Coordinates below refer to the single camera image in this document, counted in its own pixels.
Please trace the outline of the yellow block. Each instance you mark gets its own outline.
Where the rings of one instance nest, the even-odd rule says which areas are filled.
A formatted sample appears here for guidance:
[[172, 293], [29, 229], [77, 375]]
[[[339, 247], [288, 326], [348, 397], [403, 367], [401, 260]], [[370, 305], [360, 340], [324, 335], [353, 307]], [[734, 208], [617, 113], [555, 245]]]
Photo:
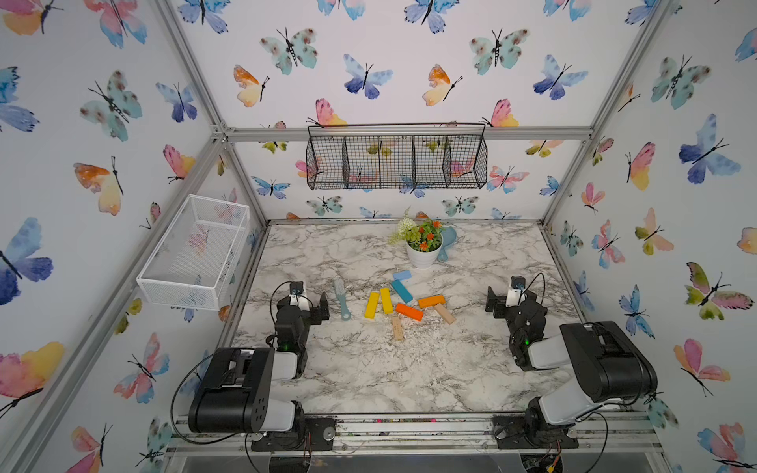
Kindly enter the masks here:
[[370, 293], [369, 300], [366, 305], [365, 314], [364, 314], [365, 319], [370, 319], [370, 320], [375, 319], [379, 301], [380, 301], [379, 293], [376, 293], [376, 292]]
[[380, 300], [382, 301], [382, 311], [385, 315], [392, 315], [394, 308], [392, 304], [392, 296], [388, 288], [380, 289]]

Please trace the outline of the amber orange block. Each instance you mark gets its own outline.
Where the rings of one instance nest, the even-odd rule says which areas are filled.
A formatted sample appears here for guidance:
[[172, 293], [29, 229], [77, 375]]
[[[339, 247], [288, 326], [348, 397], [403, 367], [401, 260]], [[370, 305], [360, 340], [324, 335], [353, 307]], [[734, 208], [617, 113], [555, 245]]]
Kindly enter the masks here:
[[443, 305], [446, 302], [446, 298], [443, 295], [437, 295], [432, 297], [425, 297], [417, 301], [420, 309], [427, 309], [427, 307], [435, 307], [436, 305]]

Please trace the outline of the red orange block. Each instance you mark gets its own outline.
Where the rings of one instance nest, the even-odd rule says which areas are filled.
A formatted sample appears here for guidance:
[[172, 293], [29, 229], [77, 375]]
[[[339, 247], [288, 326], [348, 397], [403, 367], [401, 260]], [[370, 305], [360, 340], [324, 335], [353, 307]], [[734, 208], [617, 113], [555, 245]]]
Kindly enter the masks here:
[[421, 309], [415, 309], [415, 307], [410, 307], [409, 305], [404, 304], [397, 304], [395, 311], [400, 315], [404, 315], [405, 317], [416, 321], [421, 321], [424, 316], [424, 311], [421, 311]]

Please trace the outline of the teal block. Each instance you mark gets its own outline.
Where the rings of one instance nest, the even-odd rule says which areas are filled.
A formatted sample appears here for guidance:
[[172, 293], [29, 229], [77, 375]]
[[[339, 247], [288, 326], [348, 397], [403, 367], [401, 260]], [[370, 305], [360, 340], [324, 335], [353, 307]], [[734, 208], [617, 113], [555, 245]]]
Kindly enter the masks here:
[[414, 300], [414, 297], [410, 294], [407, 288], [400, 280], [392, 281], [392, 288], [400, 296], [400, 299], [407, 305]]

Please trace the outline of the light blue block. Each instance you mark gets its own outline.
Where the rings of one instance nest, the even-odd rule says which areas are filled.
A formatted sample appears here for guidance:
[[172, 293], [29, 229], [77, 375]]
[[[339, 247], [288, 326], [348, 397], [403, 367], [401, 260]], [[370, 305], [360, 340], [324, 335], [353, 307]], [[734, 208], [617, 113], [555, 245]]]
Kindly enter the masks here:
[[405, 281], [412, 278], [412, 273], [409, 270], [400, 271], [393, 274], [395, 281]]

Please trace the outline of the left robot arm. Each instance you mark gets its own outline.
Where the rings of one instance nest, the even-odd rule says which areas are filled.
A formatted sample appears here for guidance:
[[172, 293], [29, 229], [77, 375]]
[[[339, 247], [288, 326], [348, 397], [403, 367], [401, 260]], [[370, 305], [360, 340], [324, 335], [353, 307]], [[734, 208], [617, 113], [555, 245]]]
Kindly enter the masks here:
[[296, 401], [271, 396], [277, 380], [297, 380], [307, 366], [311, 327], [330, 319], [328, 299], [300, 307], [291, 295], [277, 304], [270, 346], [221, 348], [209, 365], [188, 410], [196, 434], [289, 434], [301, 431], [304, 411]]

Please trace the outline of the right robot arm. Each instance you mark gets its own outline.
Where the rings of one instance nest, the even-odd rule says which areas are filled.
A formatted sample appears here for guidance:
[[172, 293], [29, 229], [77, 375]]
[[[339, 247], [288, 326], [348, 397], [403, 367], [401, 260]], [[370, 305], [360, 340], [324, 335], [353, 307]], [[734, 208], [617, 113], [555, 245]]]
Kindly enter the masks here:
[[523, 371], [570, 367], [574, 373], [556, 390], [532, 398], [524, 413], [493, 418], [499, 449], [576, 449], [569, 431], [577, 423], [607, 404], [632, 405], [658, 387], [652, 364], [612, 321], [565, 323], [546, 337], [548, 310], [526, 289], [498, 296], [488, 288], [485, 311], [506, 321], [511, 355]]

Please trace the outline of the teal cleaning brush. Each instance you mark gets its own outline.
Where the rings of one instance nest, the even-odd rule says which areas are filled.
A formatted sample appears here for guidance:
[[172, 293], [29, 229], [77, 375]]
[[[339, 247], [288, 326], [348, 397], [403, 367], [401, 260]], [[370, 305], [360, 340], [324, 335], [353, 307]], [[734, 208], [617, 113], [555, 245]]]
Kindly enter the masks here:
[[341, 318], [344, 321], [350, 320], [352, 318], [352, 313], [351, 311], [349, 311], [349, 307], [347, 305], [346, 288], [343, 280], [341, 278], [335, 278], [333, 286], [336, 299], [339, 303]]

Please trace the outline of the natural wood block right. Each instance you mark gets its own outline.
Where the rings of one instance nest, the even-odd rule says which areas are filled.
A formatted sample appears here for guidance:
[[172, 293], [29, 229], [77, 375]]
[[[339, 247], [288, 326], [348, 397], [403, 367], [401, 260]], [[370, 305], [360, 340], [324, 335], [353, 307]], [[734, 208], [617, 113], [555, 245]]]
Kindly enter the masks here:
[[445, 321], [447, 324], [454, 324], [457, 319], [453, 314], [445, 307], [444, 304], [437, 304], [434, 307], [435, 312]]

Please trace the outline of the natural wood printed block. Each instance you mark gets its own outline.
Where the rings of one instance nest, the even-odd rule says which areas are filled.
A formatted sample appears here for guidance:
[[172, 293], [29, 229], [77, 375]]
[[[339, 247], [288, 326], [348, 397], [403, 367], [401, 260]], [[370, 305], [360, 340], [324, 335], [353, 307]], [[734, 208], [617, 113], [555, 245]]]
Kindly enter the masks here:
[[403, 341], [404, 340], [404, 332], [401, 325], [401, 321], [398, 315], [392, 315], [390, 317], [390, 322], [392, 323], [392, 333], [393, 333], [393, 339], [395, 341]]

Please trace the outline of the light blue dustpan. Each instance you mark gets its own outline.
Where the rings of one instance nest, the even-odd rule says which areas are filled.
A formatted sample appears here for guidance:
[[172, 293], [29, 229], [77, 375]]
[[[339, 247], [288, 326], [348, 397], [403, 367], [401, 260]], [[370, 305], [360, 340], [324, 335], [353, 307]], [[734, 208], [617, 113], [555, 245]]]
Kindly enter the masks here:
[[449, 248], [457, 242], [457, 231], [453, 227], [445, 227], [441, 231], [441, 245], [438, 253], [439, 262], [447, 262], [449, 260]]

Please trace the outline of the white pot with flowers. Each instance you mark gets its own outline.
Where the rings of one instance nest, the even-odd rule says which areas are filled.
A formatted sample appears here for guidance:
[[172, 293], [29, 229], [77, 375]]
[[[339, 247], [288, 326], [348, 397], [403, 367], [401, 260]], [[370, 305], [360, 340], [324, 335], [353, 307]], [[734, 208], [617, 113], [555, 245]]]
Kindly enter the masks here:
[[414, 268], [430, 269], [438, 260], [445, 242], [445, 229], [439, 220], [428, 217], [414, 219], [407, 209], [388, 242], [392, 246], [402, 246]]

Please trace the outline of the white mesh wall basket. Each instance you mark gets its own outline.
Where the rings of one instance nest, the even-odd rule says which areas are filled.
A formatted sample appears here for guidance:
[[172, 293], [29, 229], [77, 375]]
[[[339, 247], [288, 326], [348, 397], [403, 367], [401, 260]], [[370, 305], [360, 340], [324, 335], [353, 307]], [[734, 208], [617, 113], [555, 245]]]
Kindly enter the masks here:
[[218, 311], [250, 231], [250, 207], [191, 194], [137, 276], [154, 305]]

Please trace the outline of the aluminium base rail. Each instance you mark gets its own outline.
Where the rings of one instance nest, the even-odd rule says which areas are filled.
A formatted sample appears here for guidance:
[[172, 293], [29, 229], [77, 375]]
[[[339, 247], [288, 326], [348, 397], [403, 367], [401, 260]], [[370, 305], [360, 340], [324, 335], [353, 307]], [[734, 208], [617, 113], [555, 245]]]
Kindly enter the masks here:
[[[544, 453], [523, 439], [506, 439], [506, 423], [516, 424], [516, 412], [447, 414], [334, 414], [307, 417], [309, 443], [285, 441], [282, 447], [270, 439], [258, 443], [253, 436], [191, 435], [185, 422], [179, 427], [193, 439], [187, 443], [173, 439], [168, 455], [175, 457], [230, 456], [252, 454], [281, 456], [453, 454], [453, 453]], [[563, 445], [563, 453], [661, 453], [662, 444], [648, 416], [633, 412], [604, 412], [569, 429], [568, 437], [577, 445]]]

